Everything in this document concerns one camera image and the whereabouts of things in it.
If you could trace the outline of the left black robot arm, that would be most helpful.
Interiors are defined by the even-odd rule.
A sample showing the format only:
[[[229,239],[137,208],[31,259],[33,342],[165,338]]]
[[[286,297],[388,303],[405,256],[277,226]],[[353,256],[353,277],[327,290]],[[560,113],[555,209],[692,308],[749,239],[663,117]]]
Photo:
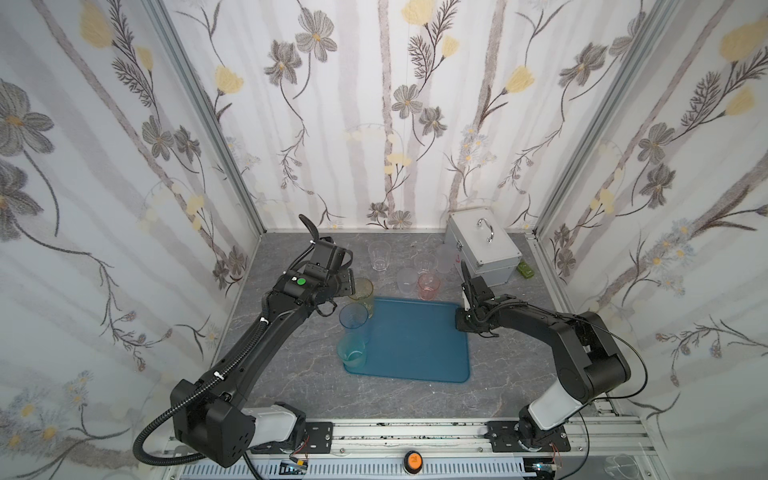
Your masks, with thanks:
[[[309,247],[264,294],[259,315],[235,346],[196,382],[182,380],[174,387],[170,408],[134,440],[132,451],[139,462],[167,467],[207,458],[224,468],[235,464],[256,432],[256,418],[242,407],[269,362],[322,305],[335,305],[337,298],[354,292],[353,252],[322,237],[305,215],[299,219],[311,235]],[[169,420],[175,438],[192,454],[159,457],[145,450],[146,440]]]

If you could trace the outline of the blue plastic tumbler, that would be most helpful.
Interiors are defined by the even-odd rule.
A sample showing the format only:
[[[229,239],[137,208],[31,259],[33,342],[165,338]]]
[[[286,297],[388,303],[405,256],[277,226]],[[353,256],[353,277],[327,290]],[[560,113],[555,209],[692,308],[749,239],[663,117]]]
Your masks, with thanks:
[[[345,305],[339,313],[339,322],[347,334],[359,337],[365,344],[370,342],[371,324],[368,309],[360,303]]]

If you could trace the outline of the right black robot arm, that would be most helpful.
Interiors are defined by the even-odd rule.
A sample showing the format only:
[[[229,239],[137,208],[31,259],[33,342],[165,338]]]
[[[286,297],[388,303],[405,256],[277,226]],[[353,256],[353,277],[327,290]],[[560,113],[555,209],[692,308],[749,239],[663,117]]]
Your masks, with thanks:
[[[495,295],[485,280],[460,263],[464,305],[456,310],[456,329],[496,338],[500,328],[528,335],[550,348],[556,380],[539,398],[523,407],[518,420],[501,433],[504,449],[538,452],[568,449],[564,425],[602,394],[627,383],[631,368],[618,344],[632,345],[613,334],[594,312],[569,314],[547,310],[504,294]]]

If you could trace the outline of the teal plastic tray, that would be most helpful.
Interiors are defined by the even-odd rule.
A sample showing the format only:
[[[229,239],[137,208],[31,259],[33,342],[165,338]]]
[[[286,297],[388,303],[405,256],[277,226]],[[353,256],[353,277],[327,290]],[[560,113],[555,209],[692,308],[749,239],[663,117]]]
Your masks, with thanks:
[[[369,320],[366,364],[353,375],[464,383],[470,377],[467,334],[456,329],[454,303],[377,297]]]

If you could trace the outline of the yellow plastic tumbler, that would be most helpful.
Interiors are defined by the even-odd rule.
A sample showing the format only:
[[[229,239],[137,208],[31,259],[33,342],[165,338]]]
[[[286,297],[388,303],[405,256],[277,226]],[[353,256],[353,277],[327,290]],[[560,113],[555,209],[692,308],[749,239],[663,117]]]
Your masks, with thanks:
[[[367,278],[356,278],[354,281],[354,293],[349,298],[365,307],[367,315],[371,318],[374,314],[374,285]]]

